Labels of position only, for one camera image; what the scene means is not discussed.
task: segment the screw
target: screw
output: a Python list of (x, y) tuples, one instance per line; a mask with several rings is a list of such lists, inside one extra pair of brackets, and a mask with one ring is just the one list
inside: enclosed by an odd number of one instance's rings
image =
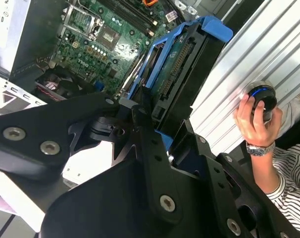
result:
[(8, 127), (2, 135), (8, 140), (19, 141), (26, 137), (26, 132), (18, 127)]
[(40, 150), (46, 155), (56, 155), (60, 152), (60, 146), (54, 141), (45, 141), (40, 145)]
[(168, 195), (162, 195), (160, 197), (160, 205), (167, 212), (173, 212), (175, 210), (175, 203)]
[(143, 114), (147, 114), (146, 110), (143, 108), (139, 108), (139, 112), (143, 113)]
[(113, 100), (111, 100), (111, 99), (108, 99), (108, 98), (106, 98), (106, 100), (105, 100), (107, 103), (109, 103), (109, 104), (114, 104), (114, 101)]
[(206, 140), (203, 138), (203, 137), (200, 137), (200, 142), (202, 142), (202, 143), (206, 143)]
[(227, 226), (228, 228), (234, 233), (236, 236), (241, 235), (241, 230), (237, 222), (235, 222), (233, 219), (227, 219)]
[(232, 158), (230, 158), (228, 155), (226, 155), (226, 160), (229, 162), (229, 163), (231, 163), (232, 161), (233, 161), (233, 159)]
[(281, 236), (281, 238), (289, 238), (289, 237), (287, 236), (287, 234), (285, 234), (284, 232), (281, 232), (281, 233), (280, 233), (280, 236)]
[(169, 155), (168, 159), (169, 159), (169, 162), (171, 163), (174, 160), (174, 156), (173, 155)]

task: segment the striped shirt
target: striped shirt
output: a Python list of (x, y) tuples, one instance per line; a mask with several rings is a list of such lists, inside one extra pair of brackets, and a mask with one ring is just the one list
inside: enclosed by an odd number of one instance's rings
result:
[(278, 171), (280, 184), (267, 196), (300, 231), (300, 145), (288, 150), (276, 148), (273, 158), (273, 166)]

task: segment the black knob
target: black knob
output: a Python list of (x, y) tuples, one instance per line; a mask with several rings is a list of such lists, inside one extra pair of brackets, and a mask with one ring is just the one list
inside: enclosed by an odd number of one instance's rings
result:
[(269, 85), (260, 85), (251, 89), (248, 93), (249, 96), (255, 98), (254, 106), (256, 106), (260, 101), (264, 102), (264, 111), (266, 113), (272, 111), (277, 106), (277, 99), (275, 97), (275, 90)]
[(270, 121), (271, 111), (277, 106), (277, 98), (275, 97), (275, 90), (272, 86), (267, 85), (264, 81), (258, 81), (250, 84), (247, 87), (249, 96), (255, 98), (252, 109), (252, 114), (260, 101), (264, 102), (263, 121)]

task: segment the metal watch band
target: metal watch band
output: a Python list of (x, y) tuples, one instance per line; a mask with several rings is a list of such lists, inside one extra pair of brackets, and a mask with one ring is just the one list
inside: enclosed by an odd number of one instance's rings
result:
[(275, 148), (275, 141), (268, 147), (261, 147), (256, 145), (251, 145), (246, 142), (247, 152), (254, 156), (264, 156), (267, 153), (271, 152)]

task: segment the green circuit board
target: green circuit board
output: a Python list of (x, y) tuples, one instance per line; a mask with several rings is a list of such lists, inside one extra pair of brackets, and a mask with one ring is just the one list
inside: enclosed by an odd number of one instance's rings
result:
[(129, 9), (122, 7), (118, 12), (119, 6), (114, 7), (111, 0), (100, 1), (104, 4), (97, 0), (79, 1), (79, 7), (89, 9), (103, 21), (95, 32), (96, 38), (92, 40), (85, 36), (92, 20), (90, 15), (72, 11), (68, 24), (78, 32), (69, 28), (65, 30), (53, 61), (87, 82), (102, 83), (106, 93), (115, 94), (136, 63), (148, 53), (153, 41), (173, 29), (176, 22), (167, 21), (167, 12), (160, 2), (148, 8), (142, 1), (130, 0), (129, 5), (142, 14), (148, 14), (147, 17), (155, 22), (155, 25), (149, 24), (143, 29), (142, 26), (146, 25), (140, 26), (133, 21), (137, 17)]

